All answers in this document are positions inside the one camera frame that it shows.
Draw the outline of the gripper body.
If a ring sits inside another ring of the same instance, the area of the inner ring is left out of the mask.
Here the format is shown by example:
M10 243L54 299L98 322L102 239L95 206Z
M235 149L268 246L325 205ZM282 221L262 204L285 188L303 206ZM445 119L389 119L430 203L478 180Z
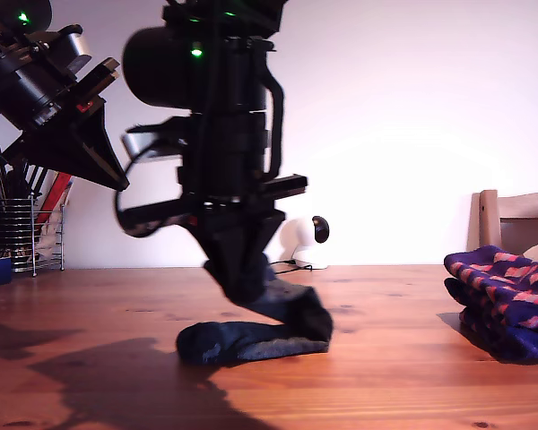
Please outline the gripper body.
M46 58L1 61L0 115L21 135L77 125L90 108L105 108L100 93L117 78L117 68L118 61L109 57L77 80L67 68Z
M185 226L203 213L255 211L305 192L305 176L270 176L264 171L268 136L263 113L217 116L206 126L204 138L198 136L201 119L173 116L161 124L137 125L123 135L132 164L146 158L182 159L179 198L116 209L128 235L149 236L167 225Z

